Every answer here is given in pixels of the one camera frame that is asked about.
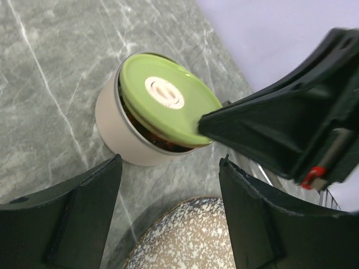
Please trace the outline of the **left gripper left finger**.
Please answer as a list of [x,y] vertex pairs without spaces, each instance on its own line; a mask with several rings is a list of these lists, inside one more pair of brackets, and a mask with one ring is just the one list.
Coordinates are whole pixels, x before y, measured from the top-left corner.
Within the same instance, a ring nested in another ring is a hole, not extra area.
[[1,268],[99,268],[122,176],[116,154],[1,205]]

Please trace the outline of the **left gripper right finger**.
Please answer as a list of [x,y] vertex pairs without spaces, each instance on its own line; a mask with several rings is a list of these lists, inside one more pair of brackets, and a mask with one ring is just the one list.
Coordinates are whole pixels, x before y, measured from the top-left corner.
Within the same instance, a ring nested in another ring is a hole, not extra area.
[[237,268],[358,267],[358,213],[298,199],[227,157],[219,181]]

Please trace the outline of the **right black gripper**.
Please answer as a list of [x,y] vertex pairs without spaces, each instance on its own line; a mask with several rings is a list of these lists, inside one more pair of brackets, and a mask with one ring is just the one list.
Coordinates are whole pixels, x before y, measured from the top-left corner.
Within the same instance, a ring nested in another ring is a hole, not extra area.
[[333,28],[294,71],[203,116],[199,132],[306,189],[358,165],[358,30]]

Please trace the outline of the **metal serving tongs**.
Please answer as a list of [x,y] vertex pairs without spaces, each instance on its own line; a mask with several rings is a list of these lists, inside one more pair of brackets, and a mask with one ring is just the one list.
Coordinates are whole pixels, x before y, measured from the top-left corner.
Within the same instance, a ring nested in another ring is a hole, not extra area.
[[340,206],[338,205],[332,194],[329,192],[329,190],[305,190],[304,188],[300,187],[293,179],[284,179],[236,151],[233,152],[233,155],[233,162],[235,164],[248,172],[250,175],[254,176],[257,179],[260,179],[268,185],[306,202],[310,202],[327,208],[333,208],[337,210],[340,209]]

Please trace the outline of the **green round lid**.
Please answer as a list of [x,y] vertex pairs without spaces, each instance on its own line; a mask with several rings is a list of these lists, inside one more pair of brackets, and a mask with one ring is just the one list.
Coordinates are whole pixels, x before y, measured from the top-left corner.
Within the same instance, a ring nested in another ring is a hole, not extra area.
[[123,62],[118,80],[127,109],[151,133],[184,147],[211,143],[200,134],[199,120],[222,104],[183,66],[161,55],[133,54]]

